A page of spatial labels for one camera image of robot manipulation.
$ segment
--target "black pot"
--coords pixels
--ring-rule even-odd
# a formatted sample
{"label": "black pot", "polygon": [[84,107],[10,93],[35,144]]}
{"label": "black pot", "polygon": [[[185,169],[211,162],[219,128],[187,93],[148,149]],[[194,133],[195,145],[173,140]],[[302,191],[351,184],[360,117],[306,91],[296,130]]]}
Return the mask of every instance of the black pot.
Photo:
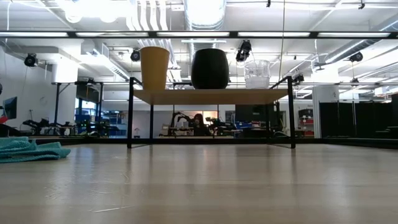
{"label": "black pot", "polygon": [[195,89],[224,89],[228,85],[229,67],[220,49],[198,50],[193,56],[191,81]]}

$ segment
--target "person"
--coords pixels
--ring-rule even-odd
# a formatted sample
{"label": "person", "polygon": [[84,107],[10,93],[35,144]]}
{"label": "person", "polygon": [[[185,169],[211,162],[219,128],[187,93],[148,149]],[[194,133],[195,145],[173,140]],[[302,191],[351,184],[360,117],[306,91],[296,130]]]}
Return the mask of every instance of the person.
{"label": "person", "polygon": [[209,129],[203,122],[203,115],[196,114],[193,117],[193,135],[194,136],[211,136]]}

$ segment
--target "teal towel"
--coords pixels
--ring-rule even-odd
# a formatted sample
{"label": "teal towel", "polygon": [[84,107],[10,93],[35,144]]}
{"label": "teal towel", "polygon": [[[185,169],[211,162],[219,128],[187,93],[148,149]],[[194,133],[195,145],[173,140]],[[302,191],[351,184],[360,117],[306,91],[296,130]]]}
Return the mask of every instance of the teal towel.
{"label": "teal towel", "polygon": [[27,137],[0,138],[0,163],[63,159],[70,149],[63,149],[59,142],[37,145]]}

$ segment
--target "glass jar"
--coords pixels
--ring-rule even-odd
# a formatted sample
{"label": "glass jar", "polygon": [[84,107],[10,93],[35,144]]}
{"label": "glass jar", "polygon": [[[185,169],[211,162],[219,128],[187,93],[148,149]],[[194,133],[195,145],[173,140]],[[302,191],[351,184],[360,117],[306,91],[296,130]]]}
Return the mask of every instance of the glass jar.
{"label": "glass jar", "polygon": [[270,63],[267,60],[255,60],[244,65],[246,88],[268,88],[271,77]]}

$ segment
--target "wooden floor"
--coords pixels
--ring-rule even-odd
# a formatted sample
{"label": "wooden floor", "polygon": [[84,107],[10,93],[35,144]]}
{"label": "wooden floor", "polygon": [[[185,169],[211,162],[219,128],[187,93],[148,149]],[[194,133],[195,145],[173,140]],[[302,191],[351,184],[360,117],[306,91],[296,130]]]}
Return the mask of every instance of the wooden floor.
{"label": "wooden floor", "polygon": [[0,223],[398,223],[398,151],[71,147],[0,164]]}

